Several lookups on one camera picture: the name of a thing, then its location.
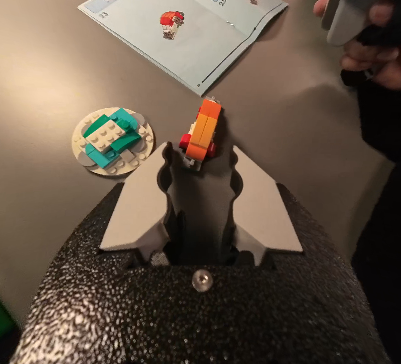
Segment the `round white teal lego base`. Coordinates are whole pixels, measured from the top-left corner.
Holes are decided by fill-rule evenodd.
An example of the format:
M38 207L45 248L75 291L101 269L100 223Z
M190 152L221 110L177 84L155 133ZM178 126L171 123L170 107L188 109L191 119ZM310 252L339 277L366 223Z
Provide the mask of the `round white teal lego base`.
M122 107L85 116L73 131L71 146L78 163L101 176L126 175L152 154L154 132L142 114Z

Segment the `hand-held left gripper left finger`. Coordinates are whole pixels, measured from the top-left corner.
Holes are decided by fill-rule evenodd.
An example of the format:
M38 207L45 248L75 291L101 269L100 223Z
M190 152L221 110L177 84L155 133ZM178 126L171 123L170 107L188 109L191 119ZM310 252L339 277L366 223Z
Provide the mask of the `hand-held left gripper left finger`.
M172 161L173 145L164 142L126 178L100 250L137 249L149 261L175 239L175 211L168 194Z

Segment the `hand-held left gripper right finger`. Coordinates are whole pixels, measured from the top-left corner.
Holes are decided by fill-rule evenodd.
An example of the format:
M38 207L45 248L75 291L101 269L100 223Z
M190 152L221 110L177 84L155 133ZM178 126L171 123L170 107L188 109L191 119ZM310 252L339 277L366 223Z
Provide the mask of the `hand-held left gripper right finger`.
M238 146L230 159L229 246L256 267L270 254L303 253L276 181Z

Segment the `person's right hand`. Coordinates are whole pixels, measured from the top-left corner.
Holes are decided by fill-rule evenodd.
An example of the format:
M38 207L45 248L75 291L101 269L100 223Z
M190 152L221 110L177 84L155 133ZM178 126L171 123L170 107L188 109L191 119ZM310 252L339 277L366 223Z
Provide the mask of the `person's right hand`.
M386 27L393 16L394 6L390 0L380 0L375 3L368 14L371 24ZM389 90L401 89L400 46L393 48L363 46L353 39L343 46L340 65L346 71L375 69L372 77L375 83Z

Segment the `orange red lego model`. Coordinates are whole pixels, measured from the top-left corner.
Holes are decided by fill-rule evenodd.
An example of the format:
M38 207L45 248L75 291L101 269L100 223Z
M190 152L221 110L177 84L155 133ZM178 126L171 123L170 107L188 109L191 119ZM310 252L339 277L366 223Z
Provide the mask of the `orange red lego model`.
M183 167L199 172L203 162L216 154L214 142L222 105L214 96L206 96L198 109L196 120L181 137L178 147L183 151Z

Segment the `lego instruction booklet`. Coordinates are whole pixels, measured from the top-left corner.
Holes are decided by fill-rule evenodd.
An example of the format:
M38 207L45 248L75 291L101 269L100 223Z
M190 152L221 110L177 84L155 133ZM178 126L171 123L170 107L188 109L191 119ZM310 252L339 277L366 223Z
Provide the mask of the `lego instruction booklet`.
M282 0L88 0L78 9L202 96L287 6Z

